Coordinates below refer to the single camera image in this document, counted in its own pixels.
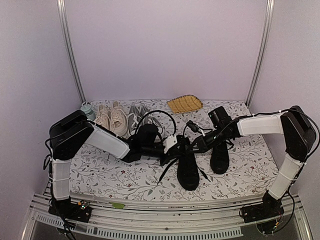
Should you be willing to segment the black canvas sneaker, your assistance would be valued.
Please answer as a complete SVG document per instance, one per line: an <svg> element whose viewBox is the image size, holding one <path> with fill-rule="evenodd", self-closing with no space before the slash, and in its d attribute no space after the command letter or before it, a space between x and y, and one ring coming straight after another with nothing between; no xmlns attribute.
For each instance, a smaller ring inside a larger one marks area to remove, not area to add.
<svg viewBox="0 0 320 240"><path fill-rule="evenodd" d="M186 191L194 191L199 185L200 182L200 176L199 172L202 174L202 176L208 180L208 176L202 171L196 162L195 154L192 152L189 152L187 149L191 146L190 140L188 137L184 137L182 135L178 135L178 157L176 157L172 162L168 164L168 166L165 168L163 173L161 174L158 183L159 184L164 176L166 175L169 168L178 162L177 166L177 179L179 184L182 186L183 189Z"/></svg>
<svg viewBox="0 0 320 240"><path fill-rule="evenodd" d="M231 141L224 141L212 148L210 167L215 174L223 175L229 168L229 149L233 148Z"/></svg>

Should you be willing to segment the black front canvas sneaker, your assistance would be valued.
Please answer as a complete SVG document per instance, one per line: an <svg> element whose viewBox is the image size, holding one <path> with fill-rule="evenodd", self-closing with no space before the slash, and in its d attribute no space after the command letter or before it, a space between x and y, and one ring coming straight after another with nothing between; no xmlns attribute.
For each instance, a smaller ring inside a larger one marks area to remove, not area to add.
<svg viewBox="0 0 320 240"><path fill-rule="evenodd" d="M199 172L202 174L202 176L208 180L208 176L202 171L196 162L195 154L192 152L189 152L187 149L191 146L190 140L188 137L184 137L182 135L178 135L178 157L176 157L172 162L168 164L168 166L165 168L163 173L161 174L158 183L159 184L164 176L166 175L169 168L178 162L177 166L177 179L179 184L182 186L183 189L186 191L194 191L199 185L200 182L200 176Z"/></svg>

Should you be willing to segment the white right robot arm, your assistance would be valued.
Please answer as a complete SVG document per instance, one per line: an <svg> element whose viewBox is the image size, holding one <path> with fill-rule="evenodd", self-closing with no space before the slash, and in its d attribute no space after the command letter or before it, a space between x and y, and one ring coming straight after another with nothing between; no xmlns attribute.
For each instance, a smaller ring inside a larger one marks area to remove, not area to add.
<svg viewBox="0 0 320 240"><path fill-rule="evenodd" d="M273 218L284 213L282 199L291 196L291 188L298 180L307 160L320 146L320 129L298 105L276 112L259 112L229 116L220 106L208 114L214 130L199 136L188 147L189 153L205 153L212 150L218 162L226 160L218 152L226 151L227 141L261 135L264 138L282 138L283 160L276 177L265 191L261 204L246 205L240 216L246 223Z"/></svg>

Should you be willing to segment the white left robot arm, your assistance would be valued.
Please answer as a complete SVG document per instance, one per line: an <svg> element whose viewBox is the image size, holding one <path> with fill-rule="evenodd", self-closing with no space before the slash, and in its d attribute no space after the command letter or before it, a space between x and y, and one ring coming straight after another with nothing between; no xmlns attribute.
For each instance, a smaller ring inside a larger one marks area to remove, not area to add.
<svg viewBox="0 0 320 240"><path fill-rule="evenodd" d="M86 200L72 202L69 184L72 160L83 146L99 149L125 163L153 157L164 166L179 156L177 135L162 137L154 123L139 120L131 136L124 137L88 119L80 110L53 124L44 144L49 154L43 169L48 169L51 184L48 212L82 222L89 220L92 208Z"/></svg>

